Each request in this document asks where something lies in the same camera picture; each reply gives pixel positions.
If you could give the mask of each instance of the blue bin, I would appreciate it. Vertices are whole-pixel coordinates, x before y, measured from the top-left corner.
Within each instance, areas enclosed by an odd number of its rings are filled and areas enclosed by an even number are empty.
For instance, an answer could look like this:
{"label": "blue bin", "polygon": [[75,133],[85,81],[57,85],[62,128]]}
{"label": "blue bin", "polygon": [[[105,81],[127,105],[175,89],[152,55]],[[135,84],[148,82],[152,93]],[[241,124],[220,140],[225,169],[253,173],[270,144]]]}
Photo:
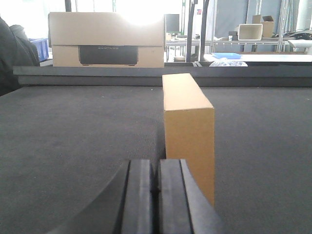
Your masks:
{"label": "blue bin", "polygon": [[39,61],[44,61],[49,57],[48,51],[48,38],[29,39],[33,43],[38,51]]}

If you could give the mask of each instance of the cardboard box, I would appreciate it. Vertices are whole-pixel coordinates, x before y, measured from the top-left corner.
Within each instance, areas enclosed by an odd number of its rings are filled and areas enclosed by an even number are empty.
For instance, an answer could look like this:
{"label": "cardboard box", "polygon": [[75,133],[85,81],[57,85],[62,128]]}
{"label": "cardboard box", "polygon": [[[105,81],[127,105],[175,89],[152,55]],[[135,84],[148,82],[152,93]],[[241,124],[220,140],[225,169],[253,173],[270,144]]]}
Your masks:
{"label": "cardboard box", "polygon": [[49,27],[54,66],[164,66],[164,18],[137,25],[116,12],[51,12]]}
{"label": "cardboard box", "polygon": [[253,16],[253,23],[261,23],[263,25],[262,36],[264,38],[271,38],[274,32],[274,19],[272,16],[263,16],[261,22],[261,15]]}
{"label": "cardboard box", "polygon": [[187,160],[203,194],[215,202],[215,110],[190,74],[163,75],[166,157]]}

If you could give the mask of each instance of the large cardboard box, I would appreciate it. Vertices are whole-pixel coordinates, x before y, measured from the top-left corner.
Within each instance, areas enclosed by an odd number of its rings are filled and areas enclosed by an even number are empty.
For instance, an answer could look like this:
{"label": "large cardboard box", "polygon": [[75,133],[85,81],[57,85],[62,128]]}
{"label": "large cardboard box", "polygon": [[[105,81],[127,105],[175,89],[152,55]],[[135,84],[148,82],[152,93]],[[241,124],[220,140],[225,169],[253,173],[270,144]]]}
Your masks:
{"label": "large cardboard box", "polygon": [[54,66],[163,67],[164,18],[138,25],[116,12],[51,12]]}

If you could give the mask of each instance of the black label on box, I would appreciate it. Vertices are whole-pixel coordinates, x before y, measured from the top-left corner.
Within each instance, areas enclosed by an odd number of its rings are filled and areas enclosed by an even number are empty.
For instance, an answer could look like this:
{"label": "black label on box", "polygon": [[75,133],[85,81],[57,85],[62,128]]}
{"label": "black label on box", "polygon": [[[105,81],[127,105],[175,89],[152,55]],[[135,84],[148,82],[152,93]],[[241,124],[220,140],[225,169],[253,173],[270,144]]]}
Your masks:
{"label": "black label on box", "polygon": [[137,46],[80,45],[81,64],[120,64],[136,65]]}

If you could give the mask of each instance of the small cardboard box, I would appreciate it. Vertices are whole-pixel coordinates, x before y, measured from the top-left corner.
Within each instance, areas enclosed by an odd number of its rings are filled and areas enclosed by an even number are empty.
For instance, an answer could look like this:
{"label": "small cardboard box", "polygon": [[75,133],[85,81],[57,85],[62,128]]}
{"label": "small cardboard box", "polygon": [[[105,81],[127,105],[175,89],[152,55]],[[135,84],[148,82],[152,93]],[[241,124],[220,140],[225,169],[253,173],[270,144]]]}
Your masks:
{"label": "small cardboard box", "polygon": [[261,15],[253,16],[253,23],[261,23],[263,25],[262,36],[264,38],[271,38],[274,32],[274,19],[272,16],[263,16],[261,22]]}
{"label": "small cardboard box", "polygon": [[163,75],[166,157],[187,160],[199,188],[215,202],[215,110],[190,74]]}

